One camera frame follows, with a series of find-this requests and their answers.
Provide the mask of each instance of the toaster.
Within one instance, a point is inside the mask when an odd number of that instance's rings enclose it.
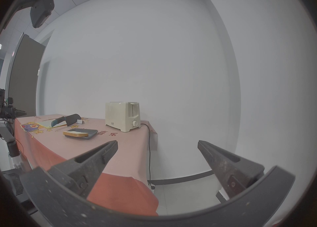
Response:
[[[141,127],[140,106],[137,102],[106,103],[106,125],[129,132]]]

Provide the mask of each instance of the door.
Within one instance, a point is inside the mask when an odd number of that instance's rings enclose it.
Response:
[[[37,74],[45,46],[22,33],[10,61],[5,98],[13,98],[13,106],[26,111],[24,117],[36,116]]]

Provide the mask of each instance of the gray tray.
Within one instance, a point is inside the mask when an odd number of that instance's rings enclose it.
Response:
[[[73,128],[67,131],[76,131],[76,132],[82,132],[82,133],[88,133],[88,136],[83,136],[83,137],[73,137],[70,135],[65,135],[66,137],[71,137],[71,138],[76,138],[76,139],[82,139],[82,140],[89,140],[92,138],[95,134],[98,133],[98,130],[95,129],[84,129],[84,128]]]

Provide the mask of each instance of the white wall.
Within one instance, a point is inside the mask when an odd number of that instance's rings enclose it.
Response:
[[[211,0],[230,36],[241,86],[236,154],[296,181],[272,222],[298,201],[317,167],[317,34],[299,0]]]
[[[141,119],[158,133],[152,179],[210,170],[197,142],[227,148],[230,96],[223,48],[203,0],[91,0],[35,39],[52,30],[38,115],[104,118],[105,102],[139,101]]]

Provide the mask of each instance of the pink tablecloth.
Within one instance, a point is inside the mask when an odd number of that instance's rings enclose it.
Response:
[[[51,166],[73,158],[105,142],[117,140],[118,151],[105,167],[88,200],[109,209],[138,215],[157,215],[157,198],[148,188],[146,150],[148,128],[141,126],[124,133],[105,125],[104,119],[83,118],[84,124],[46,129],[43,120],[60,114],[16,119],[15,131],[19,149],[33,166],[48,170]],[[152,133],[155,133],[148,122]],[[97,129],[90,140],[65,137],[71,128]]]

